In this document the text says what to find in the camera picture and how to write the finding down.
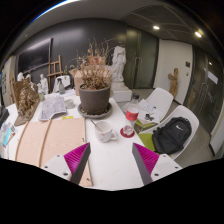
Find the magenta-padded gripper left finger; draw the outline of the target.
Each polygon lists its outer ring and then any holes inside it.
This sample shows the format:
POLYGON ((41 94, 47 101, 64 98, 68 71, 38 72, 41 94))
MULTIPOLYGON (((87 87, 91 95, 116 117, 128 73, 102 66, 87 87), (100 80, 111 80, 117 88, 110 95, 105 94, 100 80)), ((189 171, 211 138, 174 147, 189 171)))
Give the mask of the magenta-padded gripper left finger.
POLYGON ((85 143, 65 155, 55 155, 42 166, 42 169, 74 184, 79 184, 90 153, 90 144, 85 143))

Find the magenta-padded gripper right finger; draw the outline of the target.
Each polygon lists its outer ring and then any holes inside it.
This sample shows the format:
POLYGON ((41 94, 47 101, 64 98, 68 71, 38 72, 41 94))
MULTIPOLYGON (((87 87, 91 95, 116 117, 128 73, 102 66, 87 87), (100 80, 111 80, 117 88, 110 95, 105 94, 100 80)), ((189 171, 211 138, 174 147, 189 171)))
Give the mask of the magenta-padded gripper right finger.
POLYGON ((137 143, 133 144, 132 153, 144 185, 182 169, 167 154, 158 155, 137 143))

